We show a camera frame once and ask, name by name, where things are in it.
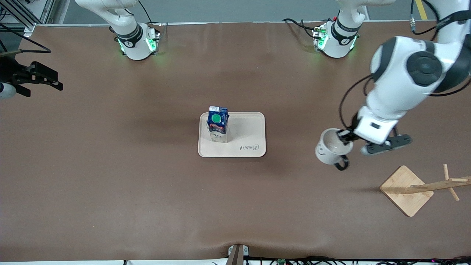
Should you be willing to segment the white smiley mug black handle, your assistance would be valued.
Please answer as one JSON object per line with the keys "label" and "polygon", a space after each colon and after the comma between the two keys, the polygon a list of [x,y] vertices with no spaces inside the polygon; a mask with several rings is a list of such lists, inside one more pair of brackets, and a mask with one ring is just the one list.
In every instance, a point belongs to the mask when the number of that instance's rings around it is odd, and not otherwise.
{"label": "white smiley mug black handle", "polygon": [[353,142],[343,143],[337,132],[337,128],[324,130],[316,145],[315,154],[319,161],[327,165],[333,165],[337,170],[346,170],[350,165],[347,154],[353,149]]}

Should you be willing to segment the blue white milk carton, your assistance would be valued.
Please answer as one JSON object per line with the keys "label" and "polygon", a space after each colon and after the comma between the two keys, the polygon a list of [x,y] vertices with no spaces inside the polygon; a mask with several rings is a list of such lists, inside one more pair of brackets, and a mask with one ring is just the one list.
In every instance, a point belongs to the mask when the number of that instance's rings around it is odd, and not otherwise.
{"label": "blue white milk carton", "polygon": [[225,107],[210,106],[207,118],[208,132],[213,142],[228,143],[229,112]]}

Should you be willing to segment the wooden mug rack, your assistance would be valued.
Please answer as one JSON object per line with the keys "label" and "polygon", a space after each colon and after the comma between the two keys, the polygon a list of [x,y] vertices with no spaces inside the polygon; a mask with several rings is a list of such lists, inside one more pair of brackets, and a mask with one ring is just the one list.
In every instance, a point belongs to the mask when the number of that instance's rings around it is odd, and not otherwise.
{"label": "wooden mug rack", "polygon": [[448,190],[455,201],[459,197],[454,188],[471,186],[471,176],[451,178],[449,167],[443,165],[444,180],[424,183],[407,166],[398,167],[380,185],[380,191],[407,217],[413,217],[434,195],[434,191]]}

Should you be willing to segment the cream rabbit print tray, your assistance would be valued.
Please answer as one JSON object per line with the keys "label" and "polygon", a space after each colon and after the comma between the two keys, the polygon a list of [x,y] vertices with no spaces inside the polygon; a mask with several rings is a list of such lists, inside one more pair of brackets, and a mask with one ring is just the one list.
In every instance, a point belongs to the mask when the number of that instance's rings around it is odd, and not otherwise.
{"label": "cream rabbit print tray", "polygon": [[261,112],[229,112],[228,143],[210,139],[208,113],[199,118],[198,154],[203,158],[259,158],[266,153],[265,116]]}

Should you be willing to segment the brown table cover mat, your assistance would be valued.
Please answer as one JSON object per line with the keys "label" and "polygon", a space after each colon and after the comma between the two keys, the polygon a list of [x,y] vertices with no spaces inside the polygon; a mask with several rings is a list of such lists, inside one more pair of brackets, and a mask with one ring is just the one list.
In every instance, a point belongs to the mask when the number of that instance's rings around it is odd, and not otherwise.
{"label": "brown table cover mat", "polygon": [[[62,92],[28,85],[0,100],[0,261],[252,256],[423,259],[471,256],[471,187],[434,196],[409,218],[379,190],[399,166],[424,182],[471,176],[471,86],[426,99],[400,120],[405,148],[350,167],[316,159],[341,126],[346,90],[406,22],[367,22],[343,59],[316,53],[285,23],[170,25],[159,53],[132,61],[107,27],[37,27]],[[203,158],[210,106],[265,116],[259,158]]]}

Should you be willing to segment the aluminium frame with diagonal bars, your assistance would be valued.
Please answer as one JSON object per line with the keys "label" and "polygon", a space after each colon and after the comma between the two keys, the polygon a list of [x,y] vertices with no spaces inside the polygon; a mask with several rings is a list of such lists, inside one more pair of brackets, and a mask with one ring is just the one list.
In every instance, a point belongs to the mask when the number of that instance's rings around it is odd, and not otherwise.
{"label": "aluminium frame with diagonal bars", "polygon": [[33,32],[51,18],[57,0],[0,0],[0,23],[20,32]]}

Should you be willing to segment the metal table edge bracket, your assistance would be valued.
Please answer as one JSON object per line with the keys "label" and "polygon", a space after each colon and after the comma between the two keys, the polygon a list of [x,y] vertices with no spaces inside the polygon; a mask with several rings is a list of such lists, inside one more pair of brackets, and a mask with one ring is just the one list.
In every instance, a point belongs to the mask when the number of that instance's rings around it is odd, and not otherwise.
{"label": "metal table edge bracket", "polygon": [[228,249],[226,265],[249,265],[249,247],[247,245],[234,244]]}

